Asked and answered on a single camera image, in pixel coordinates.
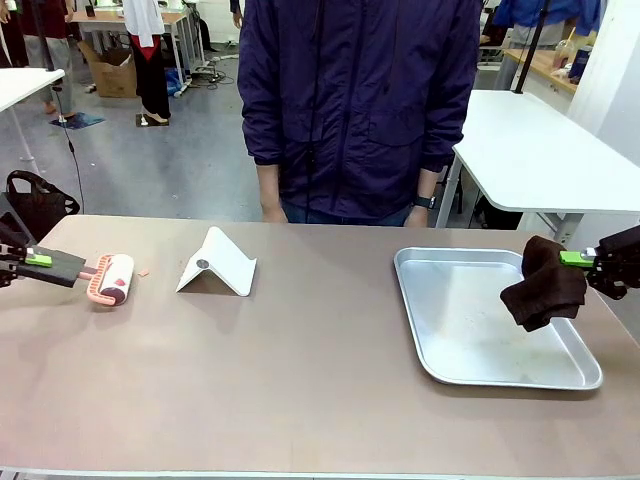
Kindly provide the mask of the person's right hand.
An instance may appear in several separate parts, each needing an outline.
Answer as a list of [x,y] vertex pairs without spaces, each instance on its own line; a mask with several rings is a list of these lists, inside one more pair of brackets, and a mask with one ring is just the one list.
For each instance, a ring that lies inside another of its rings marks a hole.
[[288,218],[278,199],[261,202],[262,221],[266,223],[287,223]]

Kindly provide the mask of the black tripod pole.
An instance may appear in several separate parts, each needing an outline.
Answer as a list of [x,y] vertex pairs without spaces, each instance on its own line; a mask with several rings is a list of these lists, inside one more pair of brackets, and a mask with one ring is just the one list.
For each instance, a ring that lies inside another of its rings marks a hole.
[[40,9],[40,6],[44,4],[44,0],[31,0],[31,4],[32,4],[34,23],[35,23],[36,30],[38,33],[38,38],[40,41],[41,52],[42,52],[45,68],[48,72],[53,72],[54,64],[53,64],[50,49],[48,46],[47,38],[45,35],[44,23],[42,20],[41,9]]

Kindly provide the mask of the black stand pole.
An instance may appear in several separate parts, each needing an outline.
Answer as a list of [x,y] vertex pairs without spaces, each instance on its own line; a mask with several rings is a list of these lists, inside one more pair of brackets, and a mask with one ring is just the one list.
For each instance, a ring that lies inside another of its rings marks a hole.
[[527,51],[527,55],[526,55],[526,59],[524,61],[524,63],[522,64],[522,69],[521,69],[521,73],[518,79],[518,82],[516,84],[515,89],[513,90],[513,92],[515,94],[521,95],[523,94],[523,90],[524,90],[524,84],[526,82],[526,78],[527,75],[529,73],[532,61],[533,61],[533,57],[535,55],[535,51],[537,49],[538,43],[539,43],[539,39],[546,21],[546,18],[548,16],[548,12],[549,12],[549,7],[550,7],[550,3],[551,0],[544,0],[544,3],[540,9],[539,12],[539,18],[538,18],[538,22],[533,34],[533,37],[531,39],[531,43],[529,45],[528,51]]

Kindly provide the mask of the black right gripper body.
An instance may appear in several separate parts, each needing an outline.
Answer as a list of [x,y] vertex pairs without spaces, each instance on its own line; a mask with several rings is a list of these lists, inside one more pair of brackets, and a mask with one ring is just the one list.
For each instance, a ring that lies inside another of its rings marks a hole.
[[625,231],[626,245],[621,253],[623,282],[628,288],[640,289],[640,225]]

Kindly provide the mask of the white bent sheet stand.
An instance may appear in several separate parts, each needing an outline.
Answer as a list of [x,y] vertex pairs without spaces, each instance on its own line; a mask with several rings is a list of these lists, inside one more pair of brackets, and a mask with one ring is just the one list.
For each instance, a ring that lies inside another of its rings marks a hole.
[[219,227],[210,227],[200,248],[189,258],[176,287],[180,292],[205,271],[217,276],[237,296],[248,297],[257,259],[250,259]]

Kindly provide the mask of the clear plastic drink cup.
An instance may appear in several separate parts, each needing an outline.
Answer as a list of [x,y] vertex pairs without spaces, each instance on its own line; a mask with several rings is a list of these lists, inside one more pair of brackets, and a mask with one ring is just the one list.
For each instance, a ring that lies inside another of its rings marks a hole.
[[553,76],[569,78],[569,72],[577,53],[577,44],[574,41],[575,32],[576,28],[573,27],[569,36],[556,45],[553,59]]

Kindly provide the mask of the bystander in grey trousers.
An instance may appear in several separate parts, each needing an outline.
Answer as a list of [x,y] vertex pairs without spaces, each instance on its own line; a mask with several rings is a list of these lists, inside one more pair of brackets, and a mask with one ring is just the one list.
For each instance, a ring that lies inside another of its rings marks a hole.
[[[67,25],[73,20],[75,12],[73,0],[44,0],[40,9],[54,70],[61,69],[65,75],[58,85],[59,92],[56,92],[52,86],[48,86],[41,89],[38,95],[47,114],[58,113],[68,118],[75,115],[72,104],[71,51],[67,35]],[[45,68],[31,0],[21,0],[19,22],[29,66]]]

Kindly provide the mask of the wood top background desk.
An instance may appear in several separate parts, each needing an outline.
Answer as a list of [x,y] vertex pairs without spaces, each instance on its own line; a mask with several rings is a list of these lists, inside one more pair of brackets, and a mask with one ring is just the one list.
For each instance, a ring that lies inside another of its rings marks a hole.
[[[197,18],[195,5],[183,5],[181,9],[162,9],[164,31],[171,37],[171,47],[178,69],[180,89],[173,94],[179,98],[191,85],[196,71],[208,65]],[[127,35],[121,8],[96,7],[93,16],[85,11],[74,14],[74,23],[79,27],[83,39],[91,38],[94,48],[104,50],[108,34]]]

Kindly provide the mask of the dark brown cloth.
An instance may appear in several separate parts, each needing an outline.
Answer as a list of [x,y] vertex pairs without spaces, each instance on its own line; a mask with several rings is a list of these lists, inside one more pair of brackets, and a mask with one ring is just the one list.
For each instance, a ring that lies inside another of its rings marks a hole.
[[562,245],[533,236],[523,252],[523,280],[500,293],[515,323],[527,332],[547,326],[552,318],[575,319],[579,307],[585,304],[584,272],[562,264],[563,251]]

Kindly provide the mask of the large white side table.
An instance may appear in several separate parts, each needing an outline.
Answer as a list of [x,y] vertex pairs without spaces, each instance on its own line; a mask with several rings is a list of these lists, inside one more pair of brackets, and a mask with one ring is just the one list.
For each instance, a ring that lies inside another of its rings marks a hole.
[[529,93],[472,91],[439,228],[461,170],[491,205],[538,215],[562,244],[586,214],[640,214],[640,167]]

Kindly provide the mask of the mannequin in black trousers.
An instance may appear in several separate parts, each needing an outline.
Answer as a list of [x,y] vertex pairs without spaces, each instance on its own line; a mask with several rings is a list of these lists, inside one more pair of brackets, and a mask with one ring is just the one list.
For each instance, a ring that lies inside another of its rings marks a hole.
[[125,27],[136,68],[136,92],[142,113],[170,119],[161,40],[164,22],[156,0],[122,0]]

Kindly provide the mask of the brown cardboard box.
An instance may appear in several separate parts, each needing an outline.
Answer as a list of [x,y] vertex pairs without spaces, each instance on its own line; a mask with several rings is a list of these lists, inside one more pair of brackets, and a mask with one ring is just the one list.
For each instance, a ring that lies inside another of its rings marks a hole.
[[98,54],[87,42],[78,47],[89,65],[100,97],[136,98],[136,69],[129,49],[114,48]]

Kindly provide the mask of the bystander in blue jacket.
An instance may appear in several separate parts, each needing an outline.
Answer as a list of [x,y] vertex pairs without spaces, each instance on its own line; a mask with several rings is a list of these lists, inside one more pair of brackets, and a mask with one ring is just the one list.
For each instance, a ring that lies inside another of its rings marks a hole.
[[[501,0],[493,24],[501,27],[536,27],[546,0]],[[603,7],[601,0],[550,0],[546,24],[575,20],[575,33],[589,36],[599,29]]]

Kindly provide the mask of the wooden workbench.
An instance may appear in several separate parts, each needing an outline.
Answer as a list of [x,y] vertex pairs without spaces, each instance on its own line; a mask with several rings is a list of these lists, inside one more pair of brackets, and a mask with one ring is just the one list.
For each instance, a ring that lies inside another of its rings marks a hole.
[[[527,52],[522,49],[506,49],[503,51],[504,60],[513,60],[517,64],[516,74],[511,88],[514,89],[519,80],[526,60]],[[534,53],[531,65],[527,72],[523,85],[523,91],[534,93],[535,91],[548,90],[556,94],[566,94],[573,97],[577,86],[572,84],[564,70],[553,65],[554,52],[552,50],[537,50]]]

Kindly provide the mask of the pink lint roller black handle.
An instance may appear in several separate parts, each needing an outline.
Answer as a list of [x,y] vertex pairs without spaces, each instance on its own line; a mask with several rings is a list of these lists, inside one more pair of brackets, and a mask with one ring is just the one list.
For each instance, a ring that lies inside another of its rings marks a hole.
[[134,272],[134,260],[126,254],[105,254],[94,266],[66,252],[31,247],[35,253],[49,255],[52,266],[27,265],[21,262],[3,261],[17,267],[18,278],[72,288],[77,281],[84,281],[86,295],[90,301],[114,307],[123,304],[128,297]]

